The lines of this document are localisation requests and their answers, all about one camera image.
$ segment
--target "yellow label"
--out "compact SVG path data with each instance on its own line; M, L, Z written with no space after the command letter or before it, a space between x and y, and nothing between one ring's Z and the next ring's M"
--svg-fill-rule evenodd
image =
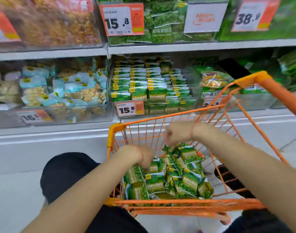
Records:
M24 79L22 79L22 81L25 82L25 83L29 83L29 82L31 82L31 79L30 78L24 78Z
M45 100L49 99L49 97L47 95L41 95L41 97Z

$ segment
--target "shopping cart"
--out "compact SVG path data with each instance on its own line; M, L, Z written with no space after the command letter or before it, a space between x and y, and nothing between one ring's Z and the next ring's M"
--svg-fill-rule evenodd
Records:
M290 111L296 115L296 97L289 91L283 88L280 84L275 82L271 76L265 71L261 71L255 74L251 74L247 77L235 80L226 86L221 93L211 102L206 108L190 110L181 113L175 113L170 115L164 115L154 118L146 118L139 121L118 123L112 125L109 129L108 136L108 158L111 153L117 151L119 147L125 144L146 144L154 149L156 156L165 155L162 148L164 146L164 128L172 121L201 121L211 123L219 129L237 137L242 142L245 142L238 129L228 116L228 111L233 106L239 107L249 122L257 129L263 139L273 149L274 153L279 159L288 165L286 159L280 154L278 149L270 142L269 138L259 129L257 124L251 119L248 113L240 106L240 102L235 99L235 92L242 88L246 88L255 83L258 83L264 89L269 91L273 96L278 98ZM232 90L229 94L225 95L224 92L232 85L237 85L238 88ZM215 105L216 100L221 101L218 105ZM234 210L248 210L248 209L262 209L266 208L257 199L245 199L240 198L236 193L246 191L247 189L231 190L227 184L233 180L223 179L218 164L218 160L211 153L209 149L200 144L199 142L190 141L199 156L205 156L206 159L211 159L218 172L220 179L220 186L222 191L215 192L212 199L209 200L123 200L120 197L123 196L122 185L120 188L115 188L111 198L108 198L105 202L109 206L120 206L130 211L133 216L137 214L156 214L156 215L193 215L201 217L213 217L218 218L221 221L229 222L229 217L225 213L227 211Z

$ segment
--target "orange price tag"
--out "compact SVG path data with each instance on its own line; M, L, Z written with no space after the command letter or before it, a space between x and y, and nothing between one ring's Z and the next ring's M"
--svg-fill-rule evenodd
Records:
M143 35L144 4L99 5L107 36Z
M21 41L6 15L0 11L0 43Z

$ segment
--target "light blue snack bag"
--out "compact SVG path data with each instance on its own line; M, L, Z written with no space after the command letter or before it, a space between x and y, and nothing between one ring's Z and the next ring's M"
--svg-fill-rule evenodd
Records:
M50 72L44 68L37 68L31 66L23 66L22 67L22 76L24 78L32 78L35 76L42 76L44 78L49 78Z
M53 79L53 92L57 97L65 96L65 82L62 79Z

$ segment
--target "green snack package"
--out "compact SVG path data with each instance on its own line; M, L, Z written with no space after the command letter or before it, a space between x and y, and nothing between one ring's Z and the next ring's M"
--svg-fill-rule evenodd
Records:
M185 162L185 164L202 160L202 157L199 157L197 155L197 151L195 150L195 148L193 148L193 145L179 147L178 149L181 154L181 158Z
M147 98L147 86L130 87L132 100L146 99Z
M164 192L164 172L157 172L145 175L146 186L149 194L163 193Z
M182 176L182 172L184 169L188 169L187 165L184 163L184 161L182 160L181 157L175 159L173 161L173 163L174 163L175 167L177 168L180 176Z
M205 199L209 199L214 194L214 189L211 187L207 179L205 180L206 182L203 179L201 179L198 184L198 188L197 188L198 196Z
M128 184L125 188L125 197L127 200L149 200L146 184L137 187Z
M131 94L128 91L111 92L110 97L112 101L128 101L131 99Z
M165 83L148 84L149 98L165 98L167 92L167 85Z
M132 167L126 173L126 181L131 186L141 186L144 183L144 177L139 167Z

